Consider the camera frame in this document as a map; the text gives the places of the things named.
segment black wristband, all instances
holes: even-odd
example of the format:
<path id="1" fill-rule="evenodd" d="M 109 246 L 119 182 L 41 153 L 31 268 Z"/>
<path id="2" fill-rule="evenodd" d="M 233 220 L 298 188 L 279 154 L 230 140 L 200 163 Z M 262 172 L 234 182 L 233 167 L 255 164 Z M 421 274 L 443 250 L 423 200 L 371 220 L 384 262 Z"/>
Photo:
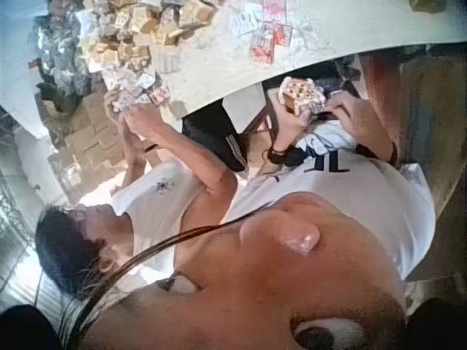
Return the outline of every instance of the black wristband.
<path id="1" fill-rule="evenodd" d="M 288 150 L 289 148 L 287 148 L 283 152 L 278 152 L 273 147 L 271 147 L 268 151 L 268 160 L 276 166 L 281 166 L 285 163 L 285 158 L 287 158 Z"/>

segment eye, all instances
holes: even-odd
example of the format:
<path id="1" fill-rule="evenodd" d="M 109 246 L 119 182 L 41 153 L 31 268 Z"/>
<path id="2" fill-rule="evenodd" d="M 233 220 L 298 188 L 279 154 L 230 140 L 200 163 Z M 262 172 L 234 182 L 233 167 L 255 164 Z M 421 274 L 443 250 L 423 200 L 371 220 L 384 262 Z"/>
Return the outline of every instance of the eye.
<path id="1" fill-rule="evenodd" d="M 293 332 L 299 349 L 345 350 L 366 343 L 363 328 L 350 319 L 318 319 L 301 323 Z"/>
<path id="2" fill-rule="evenodd" d="M 332 350 L 334 349 L 334 336 L 330 330 L 323 327 L 310 327 L 302 330 L 295 336 L 295 341 L 303 349 Z"/>

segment nose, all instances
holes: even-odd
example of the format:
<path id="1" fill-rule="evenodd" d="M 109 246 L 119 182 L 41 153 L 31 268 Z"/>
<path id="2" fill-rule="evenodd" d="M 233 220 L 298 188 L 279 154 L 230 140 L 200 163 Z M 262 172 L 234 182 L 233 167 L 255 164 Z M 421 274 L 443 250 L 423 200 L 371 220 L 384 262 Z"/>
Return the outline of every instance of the nose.
<path id="1" fill-rule="evenodd" d="M 244 222 L 240 239 L 242 244 L 256 247 L 272 241 L 290 252 L 306 256 L 320 240 L 320 231 L 310 221 L 294 215 L 293 211 L 268 209 Z"/>

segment ear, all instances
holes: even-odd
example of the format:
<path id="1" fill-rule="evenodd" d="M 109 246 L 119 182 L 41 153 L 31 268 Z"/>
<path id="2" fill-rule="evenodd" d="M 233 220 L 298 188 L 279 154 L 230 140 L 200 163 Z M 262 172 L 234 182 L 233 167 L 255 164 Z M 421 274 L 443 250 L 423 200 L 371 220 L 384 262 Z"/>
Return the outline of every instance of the ear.
<path id="1" fill-rule="evenodd" d="M 115 250 L 105 246 L 99 254 L 99 270 L 102 273 L 109 272 L 117 263 L 117 258 Z"/>

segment red package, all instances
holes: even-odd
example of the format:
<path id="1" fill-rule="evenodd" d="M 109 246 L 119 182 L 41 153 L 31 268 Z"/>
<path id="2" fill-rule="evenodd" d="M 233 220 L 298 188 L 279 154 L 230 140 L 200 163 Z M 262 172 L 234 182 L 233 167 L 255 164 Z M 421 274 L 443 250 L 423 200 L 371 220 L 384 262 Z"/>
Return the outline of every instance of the red package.
<path id="1" fill-rule="evenodd" d="M 265 36 L 261 31 L 253 34 L 250 57 L 254 62 L 272 64 L 274 62 L 274 37 Z"/>
<path id="2" fill-rule="evenodd" d="M 261 32 L 265 36 L 273 36 L 275 45 L 289 47 L 292 40 L 292 26 L 281 23 L 264 22 L 261 26 Z"/>
<path id="3" fill-rule="evenodd" d="M 287 23 L 285 0 L 263 0 L 263 21 Z"/>

